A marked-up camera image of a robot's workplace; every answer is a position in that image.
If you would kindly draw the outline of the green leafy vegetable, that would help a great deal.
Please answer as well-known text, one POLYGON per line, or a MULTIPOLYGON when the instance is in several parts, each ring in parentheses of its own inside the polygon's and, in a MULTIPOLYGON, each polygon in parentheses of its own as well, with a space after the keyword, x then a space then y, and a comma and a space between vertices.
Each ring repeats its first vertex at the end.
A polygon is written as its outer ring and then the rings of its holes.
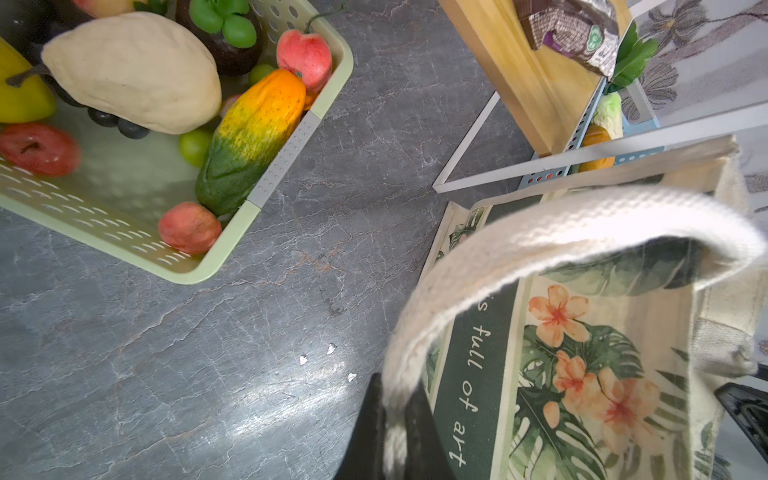
POLYGON ((658 48, 659 42, 652 37, 641 38, 637 23, 632 22, 621 42, 613 79, 606 84, 603 94, 618 92, 637 80, 658 48))

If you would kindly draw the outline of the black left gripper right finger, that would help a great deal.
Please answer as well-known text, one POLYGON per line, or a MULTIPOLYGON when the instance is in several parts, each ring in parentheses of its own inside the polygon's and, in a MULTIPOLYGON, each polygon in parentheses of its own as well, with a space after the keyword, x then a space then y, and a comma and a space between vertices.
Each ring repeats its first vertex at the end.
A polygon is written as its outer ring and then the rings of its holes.
POLYGON ((405 409, 405 480, 455 480, 426 395, 412 395, 405 409))

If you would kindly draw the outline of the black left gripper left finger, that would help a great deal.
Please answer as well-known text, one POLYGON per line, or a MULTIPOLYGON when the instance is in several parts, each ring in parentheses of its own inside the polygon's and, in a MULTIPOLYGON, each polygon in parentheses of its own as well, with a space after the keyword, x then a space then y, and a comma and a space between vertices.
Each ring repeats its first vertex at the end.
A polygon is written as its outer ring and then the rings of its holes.
POLYGON ((382 480, 386 413, 381 374, 372 375, 334 480, 382 480))

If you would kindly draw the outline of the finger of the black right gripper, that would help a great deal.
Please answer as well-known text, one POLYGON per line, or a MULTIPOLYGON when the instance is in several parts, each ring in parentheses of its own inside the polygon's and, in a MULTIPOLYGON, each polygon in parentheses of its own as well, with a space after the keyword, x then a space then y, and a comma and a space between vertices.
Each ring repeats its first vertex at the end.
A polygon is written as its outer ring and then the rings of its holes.
POLYGON ((767 461, 767 393, 750 386, 727 383, 716 389, 714 395, 762 459, 767 461))

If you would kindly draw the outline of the cream canvas grocery bag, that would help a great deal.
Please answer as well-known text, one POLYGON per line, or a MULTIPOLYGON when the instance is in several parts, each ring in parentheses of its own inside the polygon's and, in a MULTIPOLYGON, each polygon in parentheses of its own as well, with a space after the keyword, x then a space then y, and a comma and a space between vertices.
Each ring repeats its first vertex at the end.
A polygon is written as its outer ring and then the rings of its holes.
POLYGON ((426 395, 455 479, 709 479, 755 369, 767 237, 732 136, 449 203, 382 372, 383 473, 426 395))

